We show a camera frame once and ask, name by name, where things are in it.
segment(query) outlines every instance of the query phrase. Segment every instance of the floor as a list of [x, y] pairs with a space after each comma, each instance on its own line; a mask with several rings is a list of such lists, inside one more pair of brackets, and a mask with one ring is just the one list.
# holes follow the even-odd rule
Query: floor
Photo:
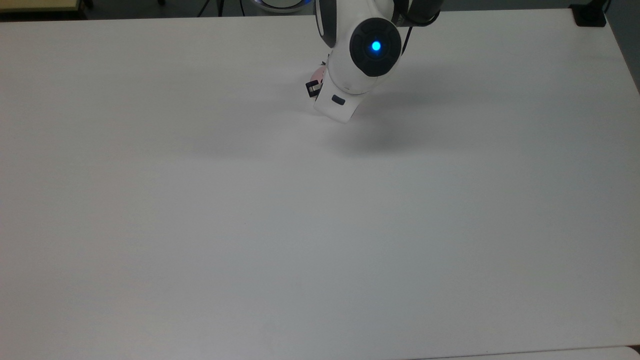
[[[216, 6], [221, 0], [211, 0], [202, 12], [203, 17], [217, 16]], [[239, 2], [243, 1], [247, 16], [259, 15], [252, 0], [227, 0], [223, 16], [242, 16]], [[92, 9], [85, 8], [87, 19], [142, 19], [154, 17], [195, 17], [206, 0], [166, 0], [164, 6], [157, 0], [93, 0]], [[501, 10], [567, 8], [572, 3], [587, 3], [588, 0], [445, 0], [443, 11]], [[307, 7], [303, 13], [311, 13]], [[612, 0], [607, 13], [620, 49], [627, 61], [631, 75], [640, 90], [640, 1]]]

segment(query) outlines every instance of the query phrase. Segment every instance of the wooden surface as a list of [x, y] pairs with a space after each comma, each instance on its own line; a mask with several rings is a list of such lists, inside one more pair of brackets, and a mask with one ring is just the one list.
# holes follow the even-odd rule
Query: wooden surface
[[443, 13], [346, 125], [304, 89], [313, 17], [2, 23], [0, 49], [4, 358], [640, 343], [640, 96], [608, 27]]
[[65, 12], [78, 9], [80, 0], [0, 0], [0, 12]]

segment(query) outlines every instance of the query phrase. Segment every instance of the black object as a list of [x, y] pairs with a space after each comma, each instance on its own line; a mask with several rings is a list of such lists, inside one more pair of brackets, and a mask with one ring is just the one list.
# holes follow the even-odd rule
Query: black object
[[[602, 7], [608, 2], [607, 8], [603, 11]], [[611, 0], [592, 0], [587, 5], [572, 4], [569, 9], [573, 11], [573, 19], [575, 24], [589, 28], [604, 28], [607, 19], [604, 14], [609, 9]]]
[[318, 96], [320, 94], [320, 89], [322, 89], [322, 84], [320, 84], [318, 80], [309, 81], [305, 86], [307, 87], [309, 97]]
[[410, 26], [409, 30], [406, 32], [406, 37], [404, 38], [404, 45], [402, 45], [402, 52], [400, 53], [400, 55], [404, 54], [404, 51], [406, 50], [406, 45], [409, 44], [409, 37], [411, 36], [411, 30], [413, 30], [413, 26]]
[[336, 104], [338, 104], [338, 105], [344, 105], [344, 103], [345, 103], [345, 100], [343, 98], [339, 97], [338, 95], [332, 96], [331, 100], [333, 102], [335, 102]]
[[[200, 11], [198, 12], [198, 15], [196, 15], [196, 17], [200, 17], [202, 15], [202, 13], [204, 13], [205, 8], [207, 8], [207, 5], [209, 4], [210, 0], [206, 0], [204, 2], [204, 5], [202, 5], [202, 8], [200, 9]], [[220, 13], [222, 12], [222, 6], [220, 6], [220, 8], [218, 9], [218, 16], [220, 16]]]
[[333, 49], [335, 46], [335, 38], [338, 24], [338, 9], [335, 4], [336, 0], [316, 0], [314, 5], [314, 15], [316, 16], [316, 25], [318, 33], [324, 43]]
[[375, 78], [388, 73], [400, 57], [402, 40], [396, 27], [374, 17], [360, 23], [351, 35], [351, 60], [362, 72]]
[[394, 0], [391, 22], [398, 28], [430, 25], [438, 18], [442, 3], [444, 0]]

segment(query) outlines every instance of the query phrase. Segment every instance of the tabletop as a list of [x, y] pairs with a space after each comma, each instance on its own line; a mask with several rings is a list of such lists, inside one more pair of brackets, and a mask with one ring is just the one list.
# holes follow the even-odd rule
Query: tabletop
[[640, 343], [640, 96], [570, 10], [443, 13], [347, 124], [313, 17], [0, 24], [3, 359]]
[[80, 0], [1, 0], [0, 12], [73, 11]]

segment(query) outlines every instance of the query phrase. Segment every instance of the black cable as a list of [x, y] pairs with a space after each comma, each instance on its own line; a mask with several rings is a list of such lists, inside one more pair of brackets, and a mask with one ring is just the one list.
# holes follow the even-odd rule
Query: black cable
[[402, 54], [404, 54], [404, 51], [406, 50], [406, 45], [409, 44], [409, 35], [411, 35], [412, 29], [413, 29], [413, 26], [410, 26], [409, 31], [406, 32], [406, 37], [404, 38], [404, 45], [402, 46]]
[[202, 9], [200, 9], [200, 12], [198, 13], [198, 16], [196, 17], [200, 17], [202, 15], [202, 13], [204, 12], [204, 9], [207, 7], [207, 5], [209, 4], [210, 0], [206, 0], [204, 5], [202, 5]]

